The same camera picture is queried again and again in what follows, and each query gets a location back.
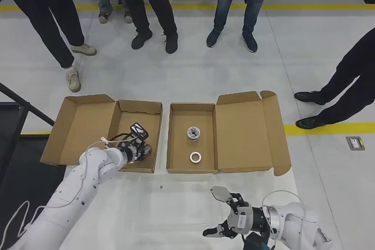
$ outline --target black wire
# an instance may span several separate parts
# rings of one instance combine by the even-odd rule
[[[128,133],[121,133],[121,134],[118,134],[117,136],[114,136],[113,138],[110,139],[110,141],[114,141],[115,139],[117,139],[119,136],[128,136],[129,134]]]

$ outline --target person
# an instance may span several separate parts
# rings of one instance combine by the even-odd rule
[[[153,36],[149,29],[149,21],[143,0],[126,0],[135,24],[137,36],[132,41],[133,49],[140,49],[144,43]],[[157,15],[158,21],[166,35],[165,50],[168,54],[175,53],[178,49],[178,33],[174,13],[169,0],[150,0],[150,4]]]
[[[56,21],[67,37],[74,53],[94,56],[97,51],[84,43],[84,36],[72,0],[14,0],[21,11],[29,18],[33,28],[40,35],[44,45],[57,59],[66,72],[66,80],[72,92],[81,89],[78,71],[73,67],[74,56],[62,39]]]
[[[298,92],[294,97],[302,102],[324,105],[332,101],[354,79],[357,81],[333,106],[317,116],[296,122],[302,129],[314,129],[344,121],[375,101],[375,28],[363,36],[337,65],[336,72],[321,91]]]
[[[247,48],[250,52],[254,53],[258,49],[257,42],[253,37],[254,26],[257,23],[258,13],[264,0],[245,0],[247,6],[244,12],[243,31],[242,36]],[[207,37],[206,44],[212,48],[217,43],[218,37],[221,34],[226,24],[229,8],[231,7],[232,0],[218,0],[217,10],[214,17],[214,28]]]
[[[124,20],[125,23],[132,23],[131,12],[129,11],[128,5],[126,5],[125,0],[119,0],[118,4],[124,6]],[[111,13],[113,12],[113,6],[110,3],[110,0],[99,0],[99,22],[105,24],[108,22]]]

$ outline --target jeans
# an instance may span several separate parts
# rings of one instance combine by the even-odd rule
[[[263,2],[264,0],[247,0],[246,11],[244,12],[243,35],[253,33]],[[221,32],[224,29],[231,4],[232,0],[218,0],[214,18],[214,29],[216,31]]]
[[[149,20],[143,0],[126,0],[131,12],[137,33],[146,33],[149,29]],[[169,0],[150,0],[150,5],[157,15],[158,21],[165,35],[176,33],[174,13]]]
[[[121,0],[125,11],[129,11],[128,5],[126,5],[125,0]],[[100,12],[111,13],[113,11],[113,6],[110,0],[99,0]]]
[[[82,46],[84,44],[85,38],[73,0],[15,0],[15,3],[29,18],[44,45],[61,67],[70,68],[74,62],[74,56],[60,36],[56,21],[70,45]]]

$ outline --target white cable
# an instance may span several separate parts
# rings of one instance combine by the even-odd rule
[[[78,194],[82,191],[82,187],[83,187],[83,181],[86,179],[86,176],[87,176],[87,173],[88,173],[88,150],[93,146],[93,145],[96,145],[97,143],[106,143],[106,145],[108,143],[123,143],[123,142],[126,142],[126,141],[133,141],[137,139],[137,137],[132,137],[131,139],[127,139],[127,140],[122,140],[122,141],[96,141],[94,143],[92,143],[89,147],[87,147],[87,149],[85,150],[85,158],[86,158],[86,166],[85,166],[85,170],[84,170],[84,174],[81,176],[81,187],[79,188],[78,192],[75,194],[74,198],[68,202],[67,204],[65,205],[62,205],[62,206],[58,206],[58,207],[49,207],[49,206],[38,206],[35,210],[35,213],[33,214],[33,217],[31,219],[31,222],[29,222],[28,224],[25,225],[25,228],[24,228],[24,231],[21,232],[23,226],[24,226],[24,223],[25,223],[25,219],[26,219],[26,215],[28,214],[28,211],[29,211],[29,205],[30,205],[30,202],[29,201],[24,201],[20,207],[17,209],[17,211],[12,215],[11,219],[8,221],[7,225],[6,225],[6,228],[4,229],[4,233],[3,233],[3,236],[2,236],[2,241],[1,241],[1,245],[0,245],[0,250],[1,248],[3,247],[4,245],[4,242],[6,240],[6,234],[7,234],[7,229],[9,227],[9,225],[11,224],[11,221],[13,221],[13,219],[15,218],[15,216],[17,216],[19,210],[24,206],[24,204],[26,203],[27,204],[27,208],[26,208],[26,211],[25,211],[25,215],[24,215],[24,219],[22,220],[22,223],[21,223],[21,227],[19,228],[19,231],[18,231],[18,235],[17,237],[21,237],[29,228],[29,226],[32,224],[32,222],[35,220],[35,217],[36,217],[36,214],[38,213],[39,209],[41,208],[63,208],[63,207],[66,207],[68,205],[70,205],[72,202],[75,201],[75,199],[77,198]]]
[[[265,199],[270,196],[271,194],[274,194],[274,193],[289,193],[289,194],[292,194],[294,196],[296,196],[299,200],[300,200],[300,203],[302,204],[302,209],[304,211],[304,216],[303,218],[299,218],[301,219],[301,224],[300,224],[300,236],[299,236],[299,250],[301,250],[302,248],[302,245],[303,245],[303,224],[304,224],[304,219],[306,218],[306,215],[307,215],[307,210],[306,210],[306,207],[305,207],[305,204],[303,202],[303,200],[295,193],[291,192],[291,191],[287,191],[287,190],[276,190],[276,191],[273,191],[273,192],[270,192],[269,194],[267,194],[266,196],[264,196],[264,199],[262,199],[262,204],[261,204],[261,207],[264,209],[264,201]],[[274,234],[274,230],[272,229],[271,227],[271,216],[269,217],[269,219],[267,218],[267,223],[268,223],[268,226],[271,230],[271,234],[274,236],[274,245],[275,245],[275,248],[276,248],[276,237],[275,237],[275,234]]]

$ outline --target black pants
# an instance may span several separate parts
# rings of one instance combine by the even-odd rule
[[[321,89],[323,98],[332,101],[358,76],[335,105],[319,113],[326,124],[347,120],[375,101],[375,28],[343,57],[329,83]]]
[[[133,23],[138,33],[149,31],[149,20],[146,14],[143,0],[126,0],[129,6]],[[174,13],[169,0],[150,0],[152,9],[157,15],[158,21],[165,35],[176,33]]]
[[[68,42],[73,46],[82,46],[85,38],[74,2],[72,0],[15,0],[15,3],[29,18],[44,45],[61,67],[71,67],[74,56],[60,36],[53,16]]]

